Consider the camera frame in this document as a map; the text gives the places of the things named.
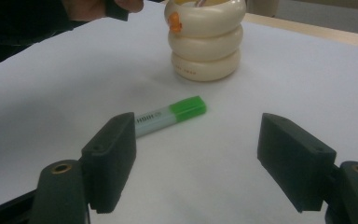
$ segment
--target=white ring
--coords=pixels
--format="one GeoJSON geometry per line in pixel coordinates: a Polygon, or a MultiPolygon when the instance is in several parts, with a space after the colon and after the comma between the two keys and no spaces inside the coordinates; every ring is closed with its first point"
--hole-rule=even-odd
{"type": "Polygon", "coordinates": [[[212,6],[186,7],[184,3],[191,0],[170,0],[165,7],[164,15],[167,23],[169,17],[176,12],[181,23],[178,35],[188,37],[206,37],[222,35],[237,27],[245,16],[245,0],[208,0],[212,6]]]}
{"type": "Polygon", "coordinates": [[[239,49],[221,60],[209,62],[188,61],[175,53],[172,53],[171,57],[175,71],[182,77],[194,81],[212,81],[226,77],[237,69],[240,59],[239,49]]]}
{"type": "Polygon", "coordinates": [[[212,61],[233,53],[241,44],[243,29],[238,25],[233,31],[211,38],[187,38],[169,33],[168,42],[175,54],[190,61],[212,61]]]}

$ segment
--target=finger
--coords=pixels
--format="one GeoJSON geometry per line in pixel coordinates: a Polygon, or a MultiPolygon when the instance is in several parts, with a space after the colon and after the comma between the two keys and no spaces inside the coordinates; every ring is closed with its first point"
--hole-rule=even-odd
{"type": "Polygon", "coordinates": [[[115,2],[129,12],[140,12],[144,8],[144,0],[115,0],[115,2]]]}

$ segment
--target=black mount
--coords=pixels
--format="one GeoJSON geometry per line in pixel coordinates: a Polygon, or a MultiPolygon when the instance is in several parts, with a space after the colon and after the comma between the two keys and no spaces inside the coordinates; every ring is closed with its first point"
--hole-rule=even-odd
{"type": "Polygon", "coordinates": [[[358,161],[334,164],[336,151],[291,120],[264,114],[257,158],[298,212],[328,203],[328,224],[358,224],[358,161]]]}

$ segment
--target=sleeve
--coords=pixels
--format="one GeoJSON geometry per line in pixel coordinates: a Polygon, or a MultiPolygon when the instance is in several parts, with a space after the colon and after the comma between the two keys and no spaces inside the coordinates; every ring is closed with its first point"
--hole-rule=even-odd
{"type": "Polygon", "coordinates": [[[73,28],[61,0],[0,0],[0,62],[73,28]]]}

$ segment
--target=cream ring stack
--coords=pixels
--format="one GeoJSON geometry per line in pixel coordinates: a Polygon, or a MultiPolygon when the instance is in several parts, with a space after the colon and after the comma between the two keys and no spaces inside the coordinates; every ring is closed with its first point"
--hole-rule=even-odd
{"type": "Polygon", "coordinates": [[[241,59],[241,21],[244,0],[206,0],[194,7],[191,0],[170,0],[165,20],[175,71],[188,79],[211,81],[233,73],[241,59]]]}

